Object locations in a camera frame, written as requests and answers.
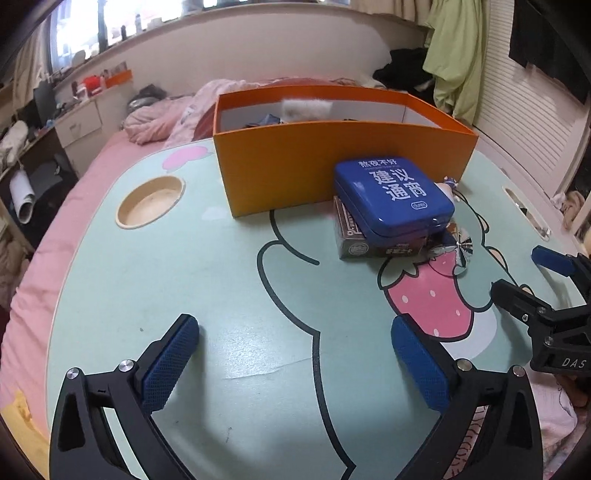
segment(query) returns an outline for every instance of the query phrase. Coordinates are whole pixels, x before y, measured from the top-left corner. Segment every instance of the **pink strawberry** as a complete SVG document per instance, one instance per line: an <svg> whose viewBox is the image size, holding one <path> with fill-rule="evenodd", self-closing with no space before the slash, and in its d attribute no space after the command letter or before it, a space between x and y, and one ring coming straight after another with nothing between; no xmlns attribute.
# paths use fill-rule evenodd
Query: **pink strawberry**
<svg viewBox="0 0 591 480"><path fill-rule="evenodd" d="M464 338L472 325L472 312L462 303L451 275L454 255L437 257L435 265L418 265L417 277L405 275L388 289L400 313L412 315L426 334L446 340Z"/></svg>

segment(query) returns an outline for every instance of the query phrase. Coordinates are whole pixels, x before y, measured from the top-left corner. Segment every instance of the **orange box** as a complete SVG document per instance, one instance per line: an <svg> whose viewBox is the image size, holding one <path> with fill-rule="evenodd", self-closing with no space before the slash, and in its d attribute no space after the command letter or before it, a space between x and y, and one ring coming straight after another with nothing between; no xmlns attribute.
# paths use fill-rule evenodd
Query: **orange box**
<svg viewBox="0 0 591 480"><path fill-rule="evenodd" d="M112 77L105 79L105 85L107 85L107 88L111 88L115 85L121 85L122 83L128 82L133 77L134 74L131 72L131 70L124 70L120 73L113 75Z"/></svg>
<svg viewBox="0 0 591 480"><path fill-rule="evenodd" d="M244 128L283 99L332 100L330 120ZM433 181L460 180L478 136L407 93L277 86L220 95L213 139L234 217L331 200L338 162L405 157Z"/></svg>

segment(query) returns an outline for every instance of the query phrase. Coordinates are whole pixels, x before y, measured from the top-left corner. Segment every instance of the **bed table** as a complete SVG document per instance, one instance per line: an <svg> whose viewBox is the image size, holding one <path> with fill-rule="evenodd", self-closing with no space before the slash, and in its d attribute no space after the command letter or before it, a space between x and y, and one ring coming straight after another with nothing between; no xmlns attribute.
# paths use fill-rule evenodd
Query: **bed table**
<svg viewBox="0 0 591 480"><path fill-rule="evenodd" d="M186 182L180 201L142 228L118 227L123 198L167 173ZM69 368L112 370L189 313L202 329L197 352L153 418L196 478L395 478L438 418L392 348L398 313L454 358L507 371L528 363L531 344L492 305L491 282L555 308L582 304L570 280L530 260L538 244L561 246L503 187L517 190L475 151L454 214L474 253L454 276L445 255L340 260L330 202L232 218L212 140L149 155L113 185L70 267L50 340L48 418ZM145 478L114 414L109 422Z"/></svg>

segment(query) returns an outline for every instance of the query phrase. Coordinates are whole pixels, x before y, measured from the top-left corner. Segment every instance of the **blue gripper pad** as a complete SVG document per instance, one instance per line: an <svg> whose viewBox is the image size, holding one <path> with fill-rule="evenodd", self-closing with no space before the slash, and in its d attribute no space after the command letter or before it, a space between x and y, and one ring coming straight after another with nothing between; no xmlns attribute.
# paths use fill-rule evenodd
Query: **blue gripper pad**
<svg viewBox="0 0 591 480"><path fill-rule="evenodd" d="M427 406L443 414L449 405L447 378L401 316L392 323L392 346L407 366Z"/></svg>
<svg viewBox="0 0 591 480"><path fill-rule="evenodd" d="M546 267L563 277L569 277L574 273L574 264L570 257L541 245L531 251L531 259L536 265Z"/></svg>
<svg viewBox="0 0 591 480"><path fill-rule="evenodd" d="M162 410L199 342L199 324L187 318L142 379L142 410Z"/></svg>

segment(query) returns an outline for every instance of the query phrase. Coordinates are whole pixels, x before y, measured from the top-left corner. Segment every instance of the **brown box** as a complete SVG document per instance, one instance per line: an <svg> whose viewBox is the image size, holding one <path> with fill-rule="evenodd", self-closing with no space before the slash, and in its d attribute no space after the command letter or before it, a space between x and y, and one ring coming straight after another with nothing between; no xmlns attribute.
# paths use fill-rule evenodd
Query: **brown box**
<svg viewBox="0 0 591 480"><path fill-rule="evenodd" d="M411 257L417 255L425 246L427 238L418 238L410 243L395 244L390 247L375 247L370 245L365 235L359 229L349 211L336 195L335 204L335 234L339 258L359 257Z"/></svg>

